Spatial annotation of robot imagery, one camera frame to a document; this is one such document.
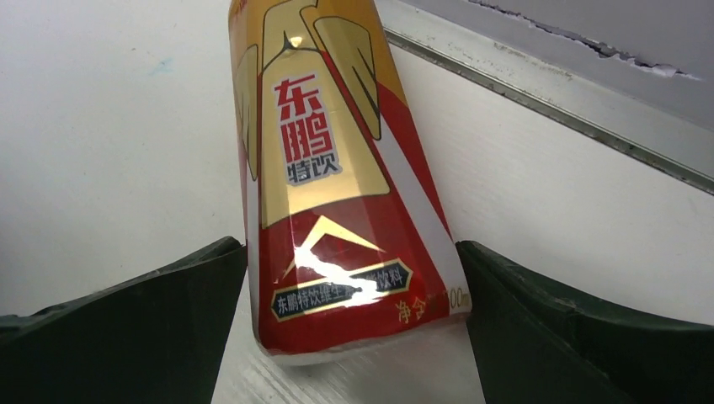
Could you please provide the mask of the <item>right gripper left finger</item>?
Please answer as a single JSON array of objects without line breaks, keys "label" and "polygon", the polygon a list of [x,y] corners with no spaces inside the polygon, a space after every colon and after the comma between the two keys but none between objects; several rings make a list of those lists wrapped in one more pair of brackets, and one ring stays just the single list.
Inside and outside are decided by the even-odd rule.
[{"label": "right gripper left finger", "polygon": [[4,403],[209,403],[247,249],[223,237],[146,274],[1,318]]}]

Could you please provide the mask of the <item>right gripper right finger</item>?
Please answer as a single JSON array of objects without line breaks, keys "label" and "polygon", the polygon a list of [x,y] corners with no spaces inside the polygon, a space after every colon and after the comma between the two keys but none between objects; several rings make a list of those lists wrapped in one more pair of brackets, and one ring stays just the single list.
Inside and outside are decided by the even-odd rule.
[{"label": "right gripper right finger", "polygon": [[710,403],[713,329],[600,299],[458,242],[488,403]]}]

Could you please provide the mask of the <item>red gold label bottle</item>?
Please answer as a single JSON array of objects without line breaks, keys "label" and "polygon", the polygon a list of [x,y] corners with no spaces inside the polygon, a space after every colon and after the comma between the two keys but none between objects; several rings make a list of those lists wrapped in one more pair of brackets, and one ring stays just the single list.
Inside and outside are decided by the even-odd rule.
[{"label": "red gold label bottle", "polygon": [[228,13],[253,334],[318,364],[464,320],[456,245],[372,1]]}]

